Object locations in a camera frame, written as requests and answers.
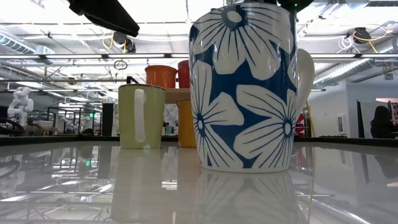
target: white mug handle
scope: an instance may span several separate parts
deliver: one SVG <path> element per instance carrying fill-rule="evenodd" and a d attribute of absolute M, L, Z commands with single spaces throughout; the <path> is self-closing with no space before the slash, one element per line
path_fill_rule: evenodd
<path fill-rule="evenodd" d="M 297 73 L 299 80 L 296 99 L 296 120 L 298 120 L 305 107 L 305 102 L 307 102 L 310 95 L 315 78 L 315 66 L 312 57 L 303 49 L 297 49 Z"/>
<path fill-rule="evenodd" d="M 134 93 L 134 124 L 136 130 L 136 141 L 145 141 L 145 124 L 144 124 L 144 103 L 145 92 L 142 89 L 136 89 Z"/>

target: light green mug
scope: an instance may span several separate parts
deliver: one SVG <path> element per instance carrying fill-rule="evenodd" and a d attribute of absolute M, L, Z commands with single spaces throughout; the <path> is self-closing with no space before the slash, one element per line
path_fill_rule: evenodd
<path fill-rule="evenodd" d="M 160 147 L 166 91 L 154 85 L 119 87 L 120 145 L 125 149 Z"/>

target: table surface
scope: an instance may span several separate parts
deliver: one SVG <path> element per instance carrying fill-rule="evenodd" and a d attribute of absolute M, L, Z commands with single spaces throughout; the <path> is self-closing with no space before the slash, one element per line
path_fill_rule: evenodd
<path fill-rule="evenodd" d="M 231 174 L 175 143 L 0 147 L 0 223 L 393 224 L 398 158 L 386 149 L 296 142 L 288 171 Z"/>

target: person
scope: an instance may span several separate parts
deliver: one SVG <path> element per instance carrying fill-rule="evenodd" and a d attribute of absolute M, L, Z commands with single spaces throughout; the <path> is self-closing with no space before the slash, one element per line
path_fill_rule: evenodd
<path fill-rule="evenodd" d="M 378 106 L 374 111 L 371 121 L 371 134 L 373 138 L 395 139 L 398 129 L 390 120 L 390 111 L 385 106 Z"/>

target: mustard yellow mug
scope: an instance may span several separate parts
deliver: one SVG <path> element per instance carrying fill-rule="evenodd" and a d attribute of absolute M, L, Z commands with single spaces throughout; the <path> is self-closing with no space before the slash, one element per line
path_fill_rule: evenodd
<path fill-rule="evenodd" d="M 193 129 L 192 107 L 190 100 L 177 102 L 178 106 L 178 145 L 196 148 L 195 131 Z"/>

